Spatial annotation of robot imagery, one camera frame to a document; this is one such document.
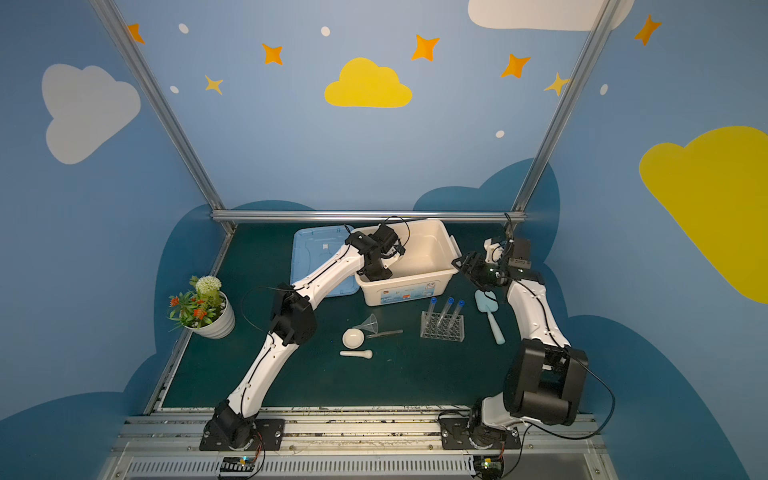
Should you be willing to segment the white plastic storage bin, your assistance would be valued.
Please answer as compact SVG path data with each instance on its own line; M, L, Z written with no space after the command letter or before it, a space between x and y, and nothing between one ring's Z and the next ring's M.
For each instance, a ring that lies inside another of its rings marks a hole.
M389 224L402 241L405 254L389 266L392 277L370 281L355 275L369 307L442 295L458 270L452 261L461 256L453 236L438 219Z

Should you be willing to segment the test tube blue cap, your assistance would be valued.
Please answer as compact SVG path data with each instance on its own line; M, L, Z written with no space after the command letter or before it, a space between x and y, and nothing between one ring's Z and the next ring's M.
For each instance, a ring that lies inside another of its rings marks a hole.
M443 329L444 320L446 319L453 304L454 304L454 298L449 297L446 300L446 303L444 304L442 310L440 311L439 315L436 318L435 328L437 331L441 331Z
M434 309L435 309L436 303L437 303L437 298L436 297L432 297L430 299L430 301L429 301L429 305L428 305L427 310L424 312L423 324L422 324L422 329L424 331L426 331L428 329L429 325L430 325L430 322L431 322L431 320L433 318L433 314L434 314Z
M450 317L449 323L448 323L448 333L449 334L451 334L453 332L454 328L458 325L458 323L459 323L459 316L460 316L460 313L461 313L461 310L462 310L464 304L465 304L465 302L463 300L460 300L458 302L456 308L454 309L454 311L453 311L453 313L452 313L452 315Z

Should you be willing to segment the clear test tube rack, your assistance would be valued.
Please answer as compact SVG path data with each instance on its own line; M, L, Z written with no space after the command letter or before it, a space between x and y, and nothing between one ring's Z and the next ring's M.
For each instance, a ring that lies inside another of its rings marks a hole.
M463 342L465 339L464 316L446 315L439 313L427 314L421 312L420 337L430 340Z

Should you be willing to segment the white ceramic mortar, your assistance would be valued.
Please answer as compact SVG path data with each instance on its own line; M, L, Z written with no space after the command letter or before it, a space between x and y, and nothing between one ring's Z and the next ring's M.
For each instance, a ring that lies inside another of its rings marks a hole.
M347 329L342 336L342 343L348 350L360 348L365 341L365 334L357 328Z

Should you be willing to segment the white ceramic pestle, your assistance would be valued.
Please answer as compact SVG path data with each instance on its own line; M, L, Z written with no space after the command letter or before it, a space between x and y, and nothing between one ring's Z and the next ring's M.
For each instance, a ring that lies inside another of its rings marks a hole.
M362 358L366 360L373 358L373 352L371 350L344 350L340 351L339 354L349 358Z

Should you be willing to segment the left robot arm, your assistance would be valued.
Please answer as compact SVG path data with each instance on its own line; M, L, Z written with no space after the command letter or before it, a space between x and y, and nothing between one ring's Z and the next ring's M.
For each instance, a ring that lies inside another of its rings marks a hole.
M390 266L404 254L404 244L393 227L381 223L371 233L355 229L316 270L293 284L279 285L263 346L237 387L215 407L203 429L200 449L250 449L266 394L290 356L316 332L315 311L322 300L354 274L372 281L390 279Z

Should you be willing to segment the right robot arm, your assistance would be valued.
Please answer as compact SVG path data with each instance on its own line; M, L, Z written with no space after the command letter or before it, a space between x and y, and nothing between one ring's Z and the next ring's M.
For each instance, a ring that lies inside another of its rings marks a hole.
M570 426L578 414L584 385L594 376L588 357L575 349L557 325L540 272L531 268L530 241L488 239L483 253L457 257L452 265L475 285L485 299L495 288L505 290L520 334L520 344L502 390L479 400L467 424L470 441L486 449L506 440L519 424L560 439L550 425Z

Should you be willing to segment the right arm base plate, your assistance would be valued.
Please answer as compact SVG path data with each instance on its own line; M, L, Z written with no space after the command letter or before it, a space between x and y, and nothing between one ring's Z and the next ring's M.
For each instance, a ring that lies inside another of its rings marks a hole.
M520 449L517 429L497 429L480 420L465 417L442 417L438 420L444 450Z

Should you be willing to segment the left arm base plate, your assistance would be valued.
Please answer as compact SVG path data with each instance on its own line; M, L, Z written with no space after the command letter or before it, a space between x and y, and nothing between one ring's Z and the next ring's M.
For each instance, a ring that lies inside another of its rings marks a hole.
M283 419L223 418L210 420L204 427L200 451L277 451L285 430Z

